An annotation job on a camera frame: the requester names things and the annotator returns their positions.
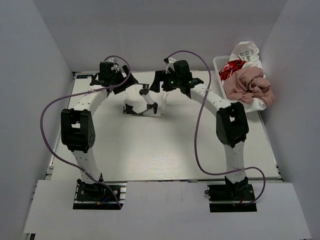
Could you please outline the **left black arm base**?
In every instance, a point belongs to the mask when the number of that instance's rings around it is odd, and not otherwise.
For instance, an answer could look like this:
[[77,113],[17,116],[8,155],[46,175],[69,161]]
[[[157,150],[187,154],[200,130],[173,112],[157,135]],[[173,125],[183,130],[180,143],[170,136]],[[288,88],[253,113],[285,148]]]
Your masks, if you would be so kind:
[[124,204],[124,185],[110,185],[110,190],[97,183],[77,180],[73,210],[120,210]]

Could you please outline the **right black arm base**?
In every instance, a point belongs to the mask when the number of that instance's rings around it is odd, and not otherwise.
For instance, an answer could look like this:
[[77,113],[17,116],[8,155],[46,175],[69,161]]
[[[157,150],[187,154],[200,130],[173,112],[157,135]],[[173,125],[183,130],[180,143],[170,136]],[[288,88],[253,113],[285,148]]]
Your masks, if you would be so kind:
[[235,196],[227,191],[226,184],[208,185],[204,194],[209,197],[211,213],[253,213],[257,212],[256,203],[249,202],[255,199],[253,186],[249,184]]

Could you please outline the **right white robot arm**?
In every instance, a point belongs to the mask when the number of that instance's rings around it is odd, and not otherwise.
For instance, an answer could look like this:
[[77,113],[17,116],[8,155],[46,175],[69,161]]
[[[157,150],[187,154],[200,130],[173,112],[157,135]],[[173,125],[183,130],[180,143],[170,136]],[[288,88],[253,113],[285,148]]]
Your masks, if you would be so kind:
[[244,170],[244,143],[249,125],[244,106],[239,102],[230,102],[210,90],[208,84],[193,77],[186,60],[164,59],[165,70],[155,73],[150,90],[170,92],[179,89],[193,101],[201,104],[216,118],[216,135],[223,144],[226,159],[225,183],[236,190],[248,185]]

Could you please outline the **white t shirt black print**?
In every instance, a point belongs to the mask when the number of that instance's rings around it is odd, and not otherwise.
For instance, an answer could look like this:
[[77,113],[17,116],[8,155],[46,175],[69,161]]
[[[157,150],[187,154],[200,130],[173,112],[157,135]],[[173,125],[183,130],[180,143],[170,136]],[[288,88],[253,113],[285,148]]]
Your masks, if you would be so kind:
[[125,90],[123,113],[127,115],[160,118],[166,113],[168,92],[153,92],[149,84],[134,84]]

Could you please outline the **white t shirt red print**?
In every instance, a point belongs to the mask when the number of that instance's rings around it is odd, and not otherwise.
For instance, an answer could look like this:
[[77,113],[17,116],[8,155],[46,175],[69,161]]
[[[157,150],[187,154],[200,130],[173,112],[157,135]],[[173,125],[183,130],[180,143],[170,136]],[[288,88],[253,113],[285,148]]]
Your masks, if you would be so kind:
[[240,59],[228,61],[226,65],[218,72],[221,81],[225,81],[231,75],[233,75],[236,71],[242,69],[245,63],[246,63],[245,61]]

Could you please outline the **pink t shirt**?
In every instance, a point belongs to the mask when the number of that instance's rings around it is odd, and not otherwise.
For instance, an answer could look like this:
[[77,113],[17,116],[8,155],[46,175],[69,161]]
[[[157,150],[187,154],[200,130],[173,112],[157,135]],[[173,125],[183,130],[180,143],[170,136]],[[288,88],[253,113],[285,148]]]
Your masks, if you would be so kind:
[[273,104],[271,83],[264,77],[264,71],[257,66],[245,67],[234,72],[223,84],[226,97],[251,105],[260,99],[267,107]]

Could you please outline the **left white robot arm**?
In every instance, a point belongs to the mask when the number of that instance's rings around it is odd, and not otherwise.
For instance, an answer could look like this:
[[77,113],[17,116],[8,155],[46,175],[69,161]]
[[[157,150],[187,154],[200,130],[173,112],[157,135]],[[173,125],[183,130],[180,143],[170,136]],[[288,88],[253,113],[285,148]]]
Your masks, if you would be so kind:
[[127,64],[119,69],[117,63],[103,61],[99,64],[99,72],[92,77],[88,91],[81,94],[82,99],[74,107],[61,111],[61,142],[74,156],[82,182],[104,182],[93,152],[96,141],[93,116],[96,110],[114,90],[124,91],[135,83]]

